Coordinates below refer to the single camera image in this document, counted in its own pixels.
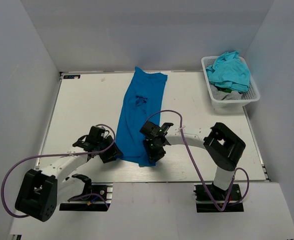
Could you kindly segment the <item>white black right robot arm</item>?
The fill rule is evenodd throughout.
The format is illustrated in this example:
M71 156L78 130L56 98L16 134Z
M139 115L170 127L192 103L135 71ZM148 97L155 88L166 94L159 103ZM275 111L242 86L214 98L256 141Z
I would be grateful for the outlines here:
M165 156L165 146L188 145L205 149L217 165L213 185L223 191L229 188L246 147L244 141L221 122L210 128L192 128L171 122L158 126L147 121L140 133L145 137L143 146L151 164Z

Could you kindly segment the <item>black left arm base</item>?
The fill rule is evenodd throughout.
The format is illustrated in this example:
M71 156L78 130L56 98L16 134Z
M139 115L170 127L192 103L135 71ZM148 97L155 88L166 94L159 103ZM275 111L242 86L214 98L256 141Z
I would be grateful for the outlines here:
M112 201L112 183L93 183L82 197L59 206L61 212L107 212Z

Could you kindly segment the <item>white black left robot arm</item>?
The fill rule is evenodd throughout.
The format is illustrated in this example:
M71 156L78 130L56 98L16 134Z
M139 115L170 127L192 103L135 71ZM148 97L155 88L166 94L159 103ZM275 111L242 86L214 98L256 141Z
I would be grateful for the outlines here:
M42 170L27 171L15 209L45 222L53 215L56 207L65 201L86 200L90 197L102 199L100 191L92 191L91 179L76 170L95 156L109 163L122 155L111 136L94 141L88 141L86 136L82 136L73 143L66 156L58 158Z

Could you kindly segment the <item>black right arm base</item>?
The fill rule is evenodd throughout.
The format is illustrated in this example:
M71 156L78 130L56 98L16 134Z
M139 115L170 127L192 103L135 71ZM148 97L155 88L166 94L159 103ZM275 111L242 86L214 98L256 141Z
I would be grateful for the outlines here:
M214 197L217 205L222 208L227 196L227 190L222 191L214 189L213 185L208 186L212 196ZM208 196L203 185L197 184L194 186L194 193L196 197L196 211L197 213L219 213L220 211L215 207L213 201ZM227 205L223 212L226 213L240 213L244 212L243 203L240 201L242 194L239 184L233 184Z

